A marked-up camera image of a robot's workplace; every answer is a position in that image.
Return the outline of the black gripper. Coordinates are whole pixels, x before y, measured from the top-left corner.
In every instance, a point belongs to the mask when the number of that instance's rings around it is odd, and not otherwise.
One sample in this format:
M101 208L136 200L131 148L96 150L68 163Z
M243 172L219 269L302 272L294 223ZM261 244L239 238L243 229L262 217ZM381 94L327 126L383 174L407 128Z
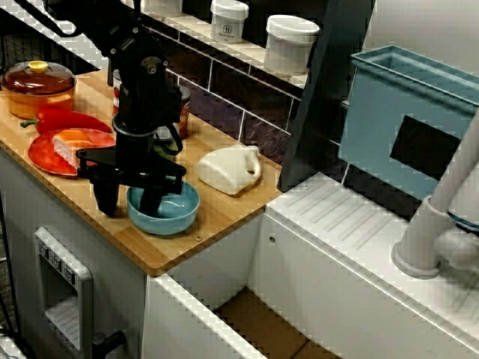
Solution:
M76 151L78 176L91 182L98 210L113 217L121 185L144 188L140 213L156 217L165 194L180 194L186 169L153 148L153 129L134 132L112 118L115 144Z

